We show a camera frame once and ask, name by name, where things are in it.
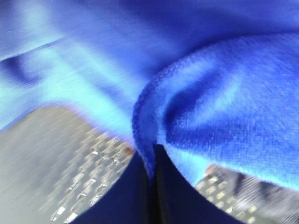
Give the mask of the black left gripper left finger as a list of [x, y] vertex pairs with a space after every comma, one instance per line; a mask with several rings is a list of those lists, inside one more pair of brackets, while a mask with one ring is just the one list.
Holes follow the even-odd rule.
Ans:
[[153, 224], [155, 191], [141, 156], [135, 152], [111, 189], [91, 208], [75, 218], [75, 224]]

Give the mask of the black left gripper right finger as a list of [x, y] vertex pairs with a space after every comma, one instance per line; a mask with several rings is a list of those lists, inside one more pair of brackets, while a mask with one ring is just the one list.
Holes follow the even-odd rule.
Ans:
[[163, 145], [154, 144], [157, 220], [160, 224], [241, 224], [191, 186], [172, 163]]

